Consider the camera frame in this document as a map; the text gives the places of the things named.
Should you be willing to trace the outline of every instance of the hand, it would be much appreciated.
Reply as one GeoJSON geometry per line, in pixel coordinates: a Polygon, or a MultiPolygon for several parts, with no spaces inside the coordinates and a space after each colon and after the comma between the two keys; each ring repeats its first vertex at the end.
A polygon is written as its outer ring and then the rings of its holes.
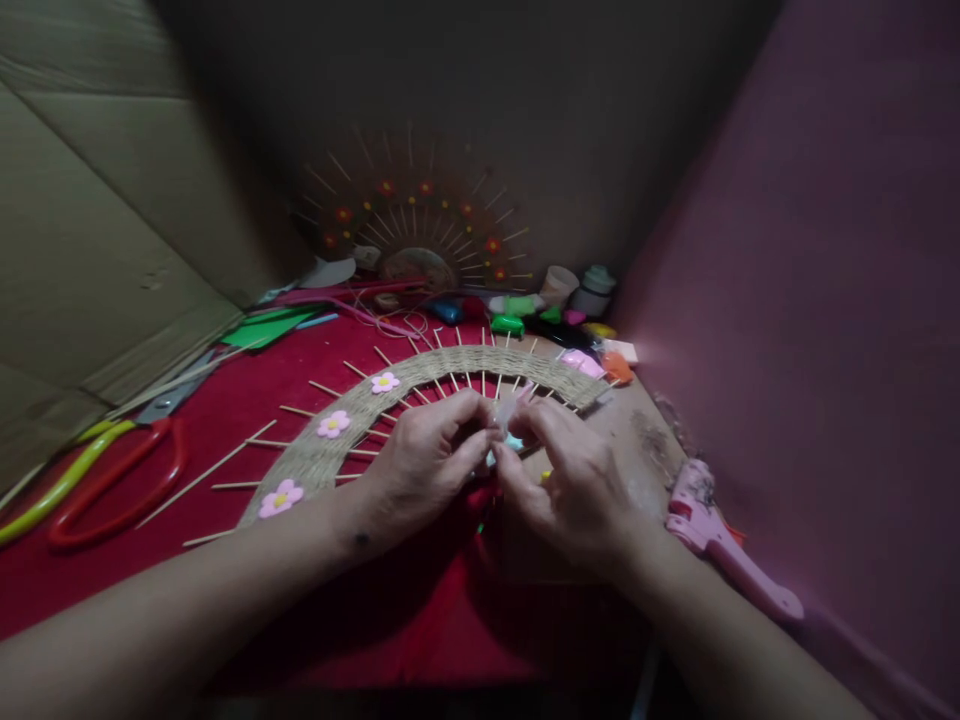
{"type": "Polygon", "coordinates": [[[638,512],[609,443],[571,411],[544,398],[522,403],[510,432],[539,440],[554,469],[541,485],[527,476],[513,450],[495,442],[507,502],[570,560],[613,579],[629,562],[637,526],[649,518],[638,512]]]}
{"type": "Polygon", "coordinates": [[[493,404],[474,390],[405,411],[377,459],[357,483],[366,486],[370,528],[391,546],[450,504],[502,433],[493,404]]]}

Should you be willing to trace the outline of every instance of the left hand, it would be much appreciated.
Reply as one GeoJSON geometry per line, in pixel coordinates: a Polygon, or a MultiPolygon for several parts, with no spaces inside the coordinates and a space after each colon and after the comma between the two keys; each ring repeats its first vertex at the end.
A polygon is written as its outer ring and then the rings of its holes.
{"type": "Polygon", "coordinates": [[[356,481],[364,486],[369,528],[363,532],[377,546],[390,547],[429,524],[501,437],[493,403],[474,390],[405,411],[356,481]]]}

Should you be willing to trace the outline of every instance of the pink wall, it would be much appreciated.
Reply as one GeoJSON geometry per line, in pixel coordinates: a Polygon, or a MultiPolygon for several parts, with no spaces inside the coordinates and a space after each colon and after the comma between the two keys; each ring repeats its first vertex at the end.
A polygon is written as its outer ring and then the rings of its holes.
{"type": "Polygon", "coordinates": [[[615,316],[748,551],[953,708],[958,267],[960,4],[793,0],[615,316]]]}

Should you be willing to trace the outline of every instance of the scissors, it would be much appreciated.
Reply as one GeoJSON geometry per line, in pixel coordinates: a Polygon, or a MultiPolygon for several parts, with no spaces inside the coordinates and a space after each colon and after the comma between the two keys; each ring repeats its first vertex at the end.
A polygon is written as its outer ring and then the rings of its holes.
{"type": "MultiPolygon", "coordinates": [[[[184,373],[206,365],[213,357],[213,350],[204,353],[184,373]]],[[[0,547],[16,540],[39,525],[52,513],[70,491],[83,479],[87,471],[93,466],[97,458],[121,435],[136,427],[147,426],[150,435],[136,446],[125,457],[121,458],[96,482],[84,485],[80,492],[72,496],[65,504],[60,514],[54,520],[48,538],[50,548],[57,551],[79,550],[96,545],[136,523],[156,508],[163,499],[173,490],[180,473],[187,463],[187,449],[184,440],[183,423],[171,418],[180,404],[186,400],[206,379],[206,373],[199,375],[189,382],[178,385],[168,392],[155,398],[137,416],[136,420],[104,421],[97,423],[78,437],[74,444],[81,445],[93,440],[67,471],[50,488],[42,498],[20,517],[0,528],[0,547]],[[160,483],[144,498],[140,504],[127,510],[119,517],[114,518],[99,527],[84,532],[73,530],[77,521],[90,507],[113,487],[127,472],[149,455],[154,448],[168,435],[173,436],[174,459],[167,474],[160,483]]]]}

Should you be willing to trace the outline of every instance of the scissors blade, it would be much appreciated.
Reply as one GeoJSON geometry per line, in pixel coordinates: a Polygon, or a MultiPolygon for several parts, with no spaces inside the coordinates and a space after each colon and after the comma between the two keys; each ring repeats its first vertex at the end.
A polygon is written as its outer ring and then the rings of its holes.
{"type": "MultiPolygon", "coordinates": [[[[180,374],[185,375],[188,372],[202,368],[213,358],[213,353],[213,350],[205,352],[180,374]]],[[[200,373],[197,377],[193,378],[193,380],[177,385],[177,387],[171,388],[163,395],[158,395],[137,415],[135,422],[139,425],[149,425],[160,418],[167,417],[176,410],[184,400],[190,397],[194,390],[200,387],[200,383],[207,379],[207,375],[209,375],[209,373],[200,373]]]]}

